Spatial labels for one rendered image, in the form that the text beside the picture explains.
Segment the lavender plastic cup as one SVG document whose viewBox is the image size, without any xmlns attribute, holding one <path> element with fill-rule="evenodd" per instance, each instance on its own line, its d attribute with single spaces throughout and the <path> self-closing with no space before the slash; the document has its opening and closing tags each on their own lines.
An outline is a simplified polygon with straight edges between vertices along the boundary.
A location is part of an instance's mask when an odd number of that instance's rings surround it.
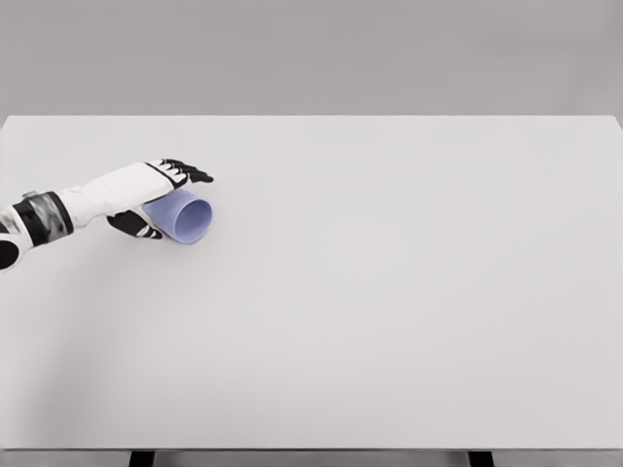
<svg viewBox="0 0 623 467">
<path fill-rule="evenodd" d="M 210 203 L 183 189 L 143 203 L 142 210 L 161 231 L 181 244 L 199 241 L 212 222 Z"/>
</svg>

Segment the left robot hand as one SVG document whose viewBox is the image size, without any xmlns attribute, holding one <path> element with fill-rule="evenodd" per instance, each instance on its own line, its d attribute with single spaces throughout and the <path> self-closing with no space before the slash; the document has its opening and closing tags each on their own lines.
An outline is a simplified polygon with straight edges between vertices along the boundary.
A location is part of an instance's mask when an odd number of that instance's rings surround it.
<svg viewBox="0 0 623 467">
<path fill-rule="evenodd" d="M 174 159 L 136 162 L 100 176 L 85 186 L 93 196 L 92 217 L 105 216 L 115 229 L 134 237 L 160 240 L 163 233 L 137 207 L 194 183 L 212 183 L 205 171 Z"/>
</svg>

